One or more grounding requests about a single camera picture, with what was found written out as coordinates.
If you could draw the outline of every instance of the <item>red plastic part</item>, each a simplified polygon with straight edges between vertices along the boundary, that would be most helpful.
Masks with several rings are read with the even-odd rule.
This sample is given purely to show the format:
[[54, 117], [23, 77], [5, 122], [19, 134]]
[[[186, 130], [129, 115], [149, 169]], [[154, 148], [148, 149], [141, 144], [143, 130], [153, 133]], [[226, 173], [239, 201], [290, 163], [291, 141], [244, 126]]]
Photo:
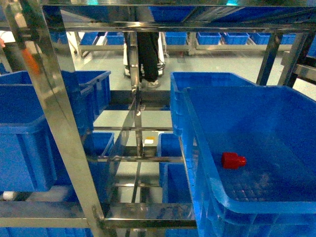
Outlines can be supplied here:
[[238, 156], [237, 153], [223, 152], [222, 165], [224, 169], [238, 169], [239, 167], [245, 166], [246, 163], [246, 158]]

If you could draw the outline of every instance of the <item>blue bin row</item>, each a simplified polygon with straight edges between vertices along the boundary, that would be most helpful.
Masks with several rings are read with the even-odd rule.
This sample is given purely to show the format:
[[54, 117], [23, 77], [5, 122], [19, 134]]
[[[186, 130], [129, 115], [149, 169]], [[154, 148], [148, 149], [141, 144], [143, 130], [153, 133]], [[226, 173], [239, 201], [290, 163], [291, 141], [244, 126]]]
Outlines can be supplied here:
[[[270, 33], [249, 33], [250, 38], [256, 44], [268, 44], [269, 39], [271, 37]], [[295, 34], [285, 34], [282, 37], [281, 44], [293, 44], [295, 41]]]
[[[159, 135], [157, 156], [180, 156], [179, 139], [172, 133]], [[163, 203], [191, 203], [187, 176], [181, 163], [160, 163], [159, 175], [162, 183]], [[197, 230], [168, 229], [166, 237], [198, 237]]]
[[[221, 37], [226, 44], [246, 44], [250, 37], [256, 44], [268, 44], [270, 33], [208, 33], [198, 32], [197, 40], [200, 45], [214, 45], [219, 44]], [[295, 34], [283, 35], [281, 44], [293, 44]]]
[[[78, 72], [82, 85], [77, 89], [63, 73], [80, 134], [93, 129], [109, 102], [109, 74]], [[4, 75], [0, 83], [0, 190], [47, 191], [65, 169], [29, 75]]]
[[84, 33], [80, 45], [94, 45], [100, 36], [106, 35], [107, 45], [123, 45], [124, 34], [122, 32], [88, 32]]
[[[114, 134], [106, 132], [94, 132], [91, 153], [108, 155], [114, 145]], [[105, 175], [110, 172], [110, 165], [106, 162], [90, 162], [91, 173], [100, 201], [107, 198], [105, 187], [108, 182]], [[68, 181], [63, 180], [62, 185], [53, 186], [45, 193], [32, 193], [26, 201], [76, 201], [77, 197], [71, 185], [65, 185]], [[77, 228], [0, 228], [1, 237], [93, 237], [90, 229]]]

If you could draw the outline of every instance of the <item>stainless steel rack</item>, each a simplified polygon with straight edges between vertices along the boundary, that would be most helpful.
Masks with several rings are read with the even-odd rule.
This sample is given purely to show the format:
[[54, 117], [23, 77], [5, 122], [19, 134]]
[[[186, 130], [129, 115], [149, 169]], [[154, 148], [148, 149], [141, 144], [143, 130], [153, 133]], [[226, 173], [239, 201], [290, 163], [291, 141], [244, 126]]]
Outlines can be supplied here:
[[[17, 41], [30, 74], [39, 101], [55, 138], [58, 149], [71, 178], [79, 203], [63, 202], [0, 202], [0, 227], [73, 227], [91, 228], [95, 237], [116, 236], [116, 228], [194, 228], [193, 209], [190, 204], [147, 204], [147, 203], [100, 203], [84, 153], [69, 98], [66, 93], [61, 70], [75, 71], [68, 44], [51, 43], [51, 33], [66, 34], [67, 31], [124, 31], [129, 32], [129, 59], [131, 64], [131, 91], [113, 94], [117, 104], [130, 102], [130, 110], [120, 128], [120, 135], [109, 157], [100, 162], [113, 160], [137, 162], [132, 200], [135, 201], [139, 184], [141, 162], [171, 161], [156, 158], [152, 150], [143, 147], [141, 105], [148, 104], [153, 110], [168, 103], [167, 91], [142, 92], [138, 75], [137, 31], [208, 31], [208, 32], [271, 32], [269, 44], [258, 75], [257, 83], [266, 85], [282, 34], [297, 33], [296, 41], [289, 53], [279, 84], [293, 86], [301, 75], [299, 67], [305, 67], [306, 54], [316, 31], [316, 8], [309, 2], [300, 1], [256, 1], [236, 0], [234, 5], [226, 0], [2, 0], [1, 6], [7, 22], [1, 29], [10, 29]], [[137, 22], [135, 14], [150, 5], [195, 6], [194, 11], [179, 23]], [[102, 21], [63, 22], [61, 9], [72, 8], [80, 15], [79, 7], [90, 9], [88, 15], [107, 6], [122, 11], [116, 19]], [[240, 22], [216, 22], [241, 9], [252, 6], [289, 6], [292, 13], [272, 17], [259, 17]], [[126, 147], [129, 132], [136, 132], [137, 146]], [[174, 216], [176, 210], [182, 215]]]

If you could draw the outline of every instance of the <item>metal shelf frame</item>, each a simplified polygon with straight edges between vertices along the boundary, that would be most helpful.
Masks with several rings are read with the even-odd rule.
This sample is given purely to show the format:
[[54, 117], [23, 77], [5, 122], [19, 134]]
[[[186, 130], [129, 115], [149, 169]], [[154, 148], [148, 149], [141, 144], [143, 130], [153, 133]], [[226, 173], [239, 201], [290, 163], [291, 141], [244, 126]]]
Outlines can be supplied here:
[[[297, 64], [303, 65], [309, 46], [314, 39], [315, 21], [279, 23], [263, 22], [262, 20], [214, 23], [212, 20], [219, 16], [229, 15], [232, 12], [248, 6], [272, 6], [271, 1], [237, 0], [238, 7], [227, 5], [227, 1], [213, 0], [183, 0], [183, 1], [157, 1], [157, 0], [2, 0], [6, 22], [0, 23], [0, 28], [10, 27], [25, 65], [30, 74], [40, 104], [54, 136], [67, 172], [79, 199], [79, 203], [64, 202], [0, 202], [0, 227], [73, 227], [91, 228], [95, 237], [115, 237], [116, 228], [196, 228], [194, 212], [191, 204], [147, 204], [147, 203], [106, 203], [100, 202], [86, 154], [84, 153], [82, 139], [78, 133], [74, 115], [66, 93], [61, 70], [74, 72], [71, 50], [68, 44], [52, 42], [50, 34], [66, 34], [67, 31], [124, 31], [129, 32], [127, 43], [130, 46], [128, 54], [131, 68], [131, 105], [125, 118], [121, 132], [109, 157], [99, 158], [99, 162], [113, 160], [138, 163], [138, 172], [134, 182], [132, 200], [135, 201], [139, 183], [139, 170], [141, 162], [171, 161], [171, 158], [156, 158], [153, 153], [143, 147], [141, 124], [141, 106], [144, 104], [143, 93], [138, 75], [138, 31], [186, 31], [186, 32], [272, 32], [266, 49], [264, 60], [258, 75], [257, 83], [265, 85], [275, 56], [280, 47], [282, 34], [298, 33], [296, 41], [289, 53], [288, 63], [280, 78], [279, 84], [292, 86], [298, 76]], [[308, 1], [282, 1], [284, 6], [309, 6]], [[85, 5], [87, 7], [121, 6], [125, 9], [146, 7], [149, 5], [194, 5], [194, 11], [184, 22], [156, 23], [137, 22], [132, 14], [127, 15], [128, 20], [113, 22], [63, 22], [61, 7]], [[212, 6], [203, 14], [198, 9]], [[306, 9], [298, 15], [312, 11]], [[280, 20], [290, 17], [280, 16]], [[156, 93], [158, 100], [164, 100], [165, 93]], [[132, 155], [126, 155], [127, 140], [130, 131], [136, 132], [137, 146]]]

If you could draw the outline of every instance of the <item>legs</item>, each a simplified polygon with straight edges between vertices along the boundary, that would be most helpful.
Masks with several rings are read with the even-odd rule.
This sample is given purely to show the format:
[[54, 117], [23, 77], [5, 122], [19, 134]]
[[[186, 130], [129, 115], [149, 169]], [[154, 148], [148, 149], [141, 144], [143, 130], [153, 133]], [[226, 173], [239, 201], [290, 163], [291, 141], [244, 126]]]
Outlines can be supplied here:
[[137, 33], [138, 43], [138, 62], [143, 64], [145, 79], [148, 82], [155, 82], [158, 78], [158, 32], [139, 32]]

